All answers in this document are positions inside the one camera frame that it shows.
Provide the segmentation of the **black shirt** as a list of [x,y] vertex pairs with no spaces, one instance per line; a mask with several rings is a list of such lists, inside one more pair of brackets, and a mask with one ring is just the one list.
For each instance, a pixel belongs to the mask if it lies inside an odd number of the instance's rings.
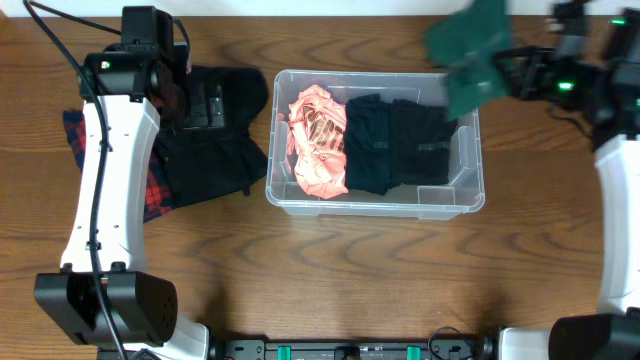
[[396,99],[390,107],[391,181],[441,186],[449,181],[451,138],[457,128],[444,106]]

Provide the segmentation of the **dark green shirt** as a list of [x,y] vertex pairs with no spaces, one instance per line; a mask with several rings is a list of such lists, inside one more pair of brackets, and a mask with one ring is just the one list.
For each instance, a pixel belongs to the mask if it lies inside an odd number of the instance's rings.
[[474,0],[425,34],[428,59],[447,70],[448,119],[509,95],[493,55],[512,47],[506,0]]

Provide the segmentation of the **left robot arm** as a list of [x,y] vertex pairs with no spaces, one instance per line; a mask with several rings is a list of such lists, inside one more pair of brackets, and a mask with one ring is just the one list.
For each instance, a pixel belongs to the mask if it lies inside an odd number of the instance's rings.
[[59,269],[36,277],[41,309],[101,359],[221,359],[210,329],[178,311],[170,281],[149,275],[144,208],[150,155],[187,112],[190,45],[181,22],[127,6],[119,42],[74,64],[84,101],[85,156],[77,212]]

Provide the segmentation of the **dark navy shirt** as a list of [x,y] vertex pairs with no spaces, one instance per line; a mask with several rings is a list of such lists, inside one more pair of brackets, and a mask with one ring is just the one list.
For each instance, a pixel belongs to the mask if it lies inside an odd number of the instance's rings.
[[391,185],[390,105],[379,94],[350,99],[344,135],[345,184],[349,190],[385,195]]

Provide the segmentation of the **pink shirt with gold letters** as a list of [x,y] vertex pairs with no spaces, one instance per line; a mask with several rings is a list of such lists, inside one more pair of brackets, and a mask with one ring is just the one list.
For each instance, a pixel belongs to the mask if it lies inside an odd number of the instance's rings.
[[287,152],[297,155],[293,173],[301,189],[321,199],[346,194],[345,106],[312,85],[299,93],[289,110]]

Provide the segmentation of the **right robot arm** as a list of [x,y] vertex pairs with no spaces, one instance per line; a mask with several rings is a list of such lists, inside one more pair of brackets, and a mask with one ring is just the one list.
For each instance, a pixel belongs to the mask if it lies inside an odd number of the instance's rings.
[[582,1],[553,6],[554,48],[497,52],[493,64],[513,97],[582,114],[599,175],[604,262],[597,312],[549,329],[508,327],[486,338],[479,359],[636,359],[639,356],[639,12],[612,20],[605,65],[581,62],[588,22]]

